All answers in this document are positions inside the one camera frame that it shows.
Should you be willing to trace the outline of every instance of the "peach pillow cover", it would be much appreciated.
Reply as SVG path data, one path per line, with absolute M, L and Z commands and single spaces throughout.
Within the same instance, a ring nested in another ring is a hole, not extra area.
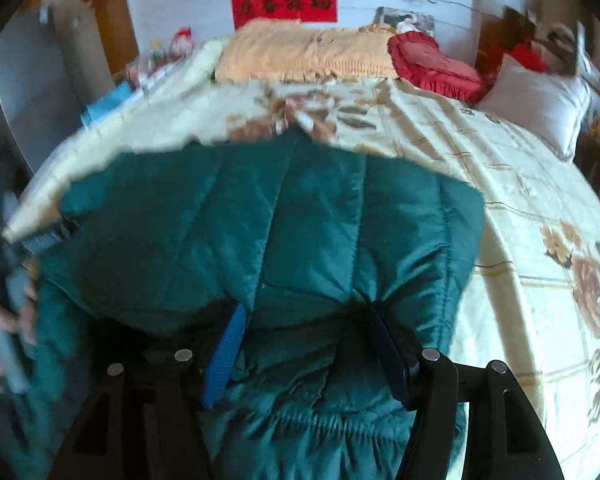
M 309 28 L 259 18 L 238 30 L 224 49 L 216 81 L 312 81 L 324 76 L 397 78 L 388 30 Z

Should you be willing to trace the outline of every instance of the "red poster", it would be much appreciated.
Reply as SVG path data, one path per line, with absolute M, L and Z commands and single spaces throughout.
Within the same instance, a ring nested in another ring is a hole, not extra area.
M 253 18 L 337 22 L 337 0 L 231 0 L 236 30 Z

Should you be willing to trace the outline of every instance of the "white pillow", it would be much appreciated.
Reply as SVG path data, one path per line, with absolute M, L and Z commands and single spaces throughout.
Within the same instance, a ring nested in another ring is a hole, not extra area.
M 476 108 L 535 133 L 570 161 L 590 100 L 582 78 L 539 74 L 505 56 L 495 86 Z

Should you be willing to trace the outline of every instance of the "yellow bedspread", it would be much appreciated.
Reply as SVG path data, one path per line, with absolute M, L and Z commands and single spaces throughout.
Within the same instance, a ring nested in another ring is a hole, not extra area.
M 298 121 L 316 141 L 400 156 L 477 187 L 486 202 L 480 255 L 449 357 L 512 368 L 566 479 L 600 471 L 600 201 L 577 168 L 532 133 L 400 80 L 215 84 L 207 44 L 151 96 L 79 132 L 36 176 L 6 230 L 55 214 L 71 180 L 121 151 L 250 142 Z M 460 478 L 457 465 L 449 478 Z

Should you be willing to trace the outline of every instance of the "metal screw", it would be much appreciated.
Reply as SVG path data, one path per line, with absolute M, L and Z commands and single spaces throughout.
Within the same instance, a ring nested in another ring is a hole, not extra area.
M 440 352 L 438 352 L 435 348 L 425 348 L 422 351 L 422 357 L 424 357 L 427 361 L 437 361 L 440 359 Z
M 109 365 L 109 368 L 107 368 L 107 375 L 115 377 L 116 375 L 120 375 L 124 371 L 125 367 L 123 367 L 123 365 L 121 365 L 120 363 L 113 363 L 112 365 Z
M 491 361 L 491 368 L 499 374 L 503 374 L 508 370 L 507 365 L 502 361 Z
M 178 350 L 175 353 L 174 357 L 177 362 L 185 363 L 193 357 L 193 352 L 191 350 L 189 350 L 188 348 L 183 348 L 181 350 Z

